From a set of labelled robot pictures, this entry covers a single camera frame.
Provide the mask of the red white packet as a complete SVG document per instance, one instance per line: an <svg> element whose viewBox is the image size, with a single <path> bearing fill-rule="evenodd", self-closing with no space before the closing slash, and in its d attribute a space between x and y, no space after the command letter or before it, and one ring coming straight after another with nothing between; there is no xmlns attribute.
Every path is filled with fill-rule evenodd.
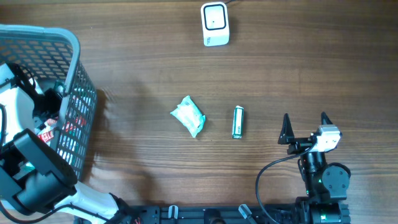
<svg viewBox="0 0 398 224"><path fill-rule="evenodd" d="M55 118L49 118L42 123L39 120L36 120L35 124L37 126L34 128L34 132L41 140L43 140L43 142L49 145L51 140L55 138L55 128L58 124L58 116ZM74 137L80 137L81 132L86 125L87 120L82 116L77 117L74 123L67 121L61 128L62 131L65 131L65 134L61 134L62 143L67 140L67 134Z"/></svg>

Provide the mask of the small green white box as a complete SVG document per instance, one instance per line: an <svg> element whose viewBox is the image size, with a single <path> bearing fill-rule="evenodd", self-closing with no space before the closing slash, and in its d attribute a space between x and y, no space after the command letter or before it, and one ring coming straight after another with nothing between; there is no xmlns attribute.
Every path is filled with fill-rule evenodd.
<svg viewBox="0 0 398 224"><path fill-rule="evenodd" d="M232 127L232 138L241 139L243 136L243 119L244 119L244 108L242 106L236 106L234 109L233 127Z"/></svg>

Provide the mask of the light green wipes packet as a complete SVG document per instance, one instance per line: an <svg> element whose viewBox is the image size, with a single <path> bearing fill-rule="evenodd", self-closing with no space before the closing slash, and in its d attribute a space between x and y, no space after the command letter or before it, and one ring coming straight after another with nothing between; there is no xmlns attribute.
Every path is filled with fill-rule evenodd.
<svg viewBox="0 0 398 224"><path fill-rule="evenodd" d="M188 129L193 138L196 138L197 134L203 129L206 121L206 116L201 113L189 95L184 97L170 114Z"/></svg>

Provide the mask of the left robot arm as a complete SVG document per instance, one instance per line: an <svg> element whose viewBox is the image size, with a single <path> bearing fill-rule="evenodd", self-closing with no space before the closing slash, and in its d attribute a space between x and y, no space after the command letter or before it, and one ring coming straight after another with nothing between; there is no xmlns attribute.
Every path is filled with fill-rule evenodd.
<svg viewBox="0 0 398 224"><path fill-rule="evenodd" d="M137 218L120 198L77 180L72 166L34 132L33 114L53 114L60 100L36 92L18 64L1 66L1 196L23 215L69 213L91 223Z"/></svg>

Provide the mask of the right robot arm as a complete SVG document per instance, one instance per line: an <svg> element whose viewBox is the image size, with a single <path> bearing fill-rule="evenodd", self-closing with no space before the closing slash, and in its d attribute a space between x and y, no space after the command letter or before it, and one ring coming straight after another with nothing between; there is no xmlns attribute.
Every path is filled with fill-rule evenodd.
<svg viewBox="0 0 398 224"><path fill-rule="evenodd" d="M298 197L290 212L292 223L350 223L347 199L351 171L341 163L326 161L326 153L337 148L341 131L326 115L307 138L296 138L288 114L284 115L278 143L288 145L287 154L299 156L298 168L307 195Z"/></svg>

